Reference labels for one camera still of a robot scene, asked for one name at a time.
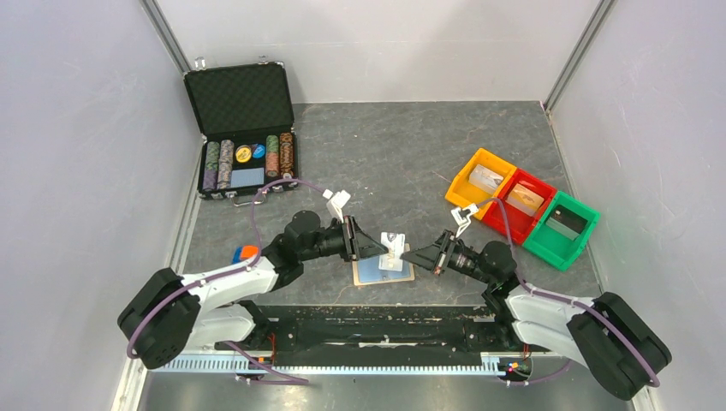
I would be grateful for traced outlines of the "beige leather card holder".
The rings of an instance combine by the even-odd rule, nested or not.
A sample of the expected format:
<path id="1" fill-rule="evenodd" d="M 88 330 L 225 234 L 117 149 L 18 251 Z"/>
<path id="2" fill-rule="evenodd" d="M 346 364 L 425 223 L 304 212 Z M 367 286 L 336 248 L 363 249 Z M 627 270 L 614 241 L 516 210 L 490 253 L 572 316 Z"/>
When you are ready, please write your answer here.
<path id="1" fill-rule="evenodd" d="M 414 265 L 404 262 L 400 271 L 384 270 L 378 266 L 380 253 L 375 247 L 364 247 L 362 258 L 352 262 L 355 286 L 413 281 Z"/>

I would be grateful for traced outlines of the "white credit card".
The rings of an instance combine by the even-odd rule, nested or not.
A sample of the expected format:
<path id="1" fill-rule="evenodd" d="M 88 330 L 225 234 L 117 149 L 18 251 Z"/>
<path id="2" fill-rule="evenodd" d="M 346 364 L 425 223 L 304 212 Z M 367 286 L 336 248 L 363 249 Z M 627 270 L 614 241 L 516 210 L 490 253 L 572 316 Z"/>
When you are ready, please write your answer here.
<path id="1" fill-rule="evenodd" d="M 387 253 L 379 257 L 378 268 L 383 271 L 403 270 L 401 255 L 405 252 L 406 236 L 403 233 L 382 232 L 380 242 L 387 247 Z"/>

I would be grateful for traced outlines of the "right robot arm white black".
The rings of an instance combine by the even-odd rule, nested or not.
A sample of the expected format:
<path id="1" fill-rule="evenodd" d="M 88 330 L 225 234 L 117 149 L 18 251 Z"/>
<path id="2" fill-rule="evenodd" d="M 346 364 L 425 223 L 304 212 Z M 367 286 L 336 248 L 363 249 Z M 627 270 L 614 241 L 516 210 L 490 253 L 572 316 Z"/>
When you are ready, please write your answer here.
<path id="1" fill-rule="evenodd" d="M 672 361 L 666 344 L 621 296 L 573 297 L 537 288 L 518 276 L 507 243 L 490 241 L 477 252 L 446 230 L 401 258 L 434 275 L 454 272 L 484 283 L 482 296 L 495 314 L 501 347 L 524 343 L 560 354 L 587 368 L 620 400 L 658 386 L 658 373 Z"/>

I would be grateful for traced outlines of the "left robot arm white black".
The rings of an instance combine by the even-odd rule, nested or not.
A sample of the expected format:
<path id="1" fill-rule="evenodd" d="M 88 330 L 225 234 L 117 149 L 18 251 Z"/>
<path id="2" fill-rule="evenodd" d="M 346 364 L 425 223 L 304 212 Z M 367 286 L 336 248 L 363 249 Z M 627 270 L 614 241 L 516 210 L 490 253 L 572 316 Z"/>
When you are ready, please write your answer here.
<path id="1" fill-rule="evenodd" d="M 299 211 L 250 259 L 198 274 L 178 275 L 169 267 L 155 272 L 116 323 L 128 339 L 129 355 L 148 369 L 165 366 L 186 350 L 223 342 L 260 348 L 269 326 L 250 297 L 290 285 L 308 260 L 337 255 L 353 262 L 388 251 L 352 216 L 323 227 L 317 213 Z"/>

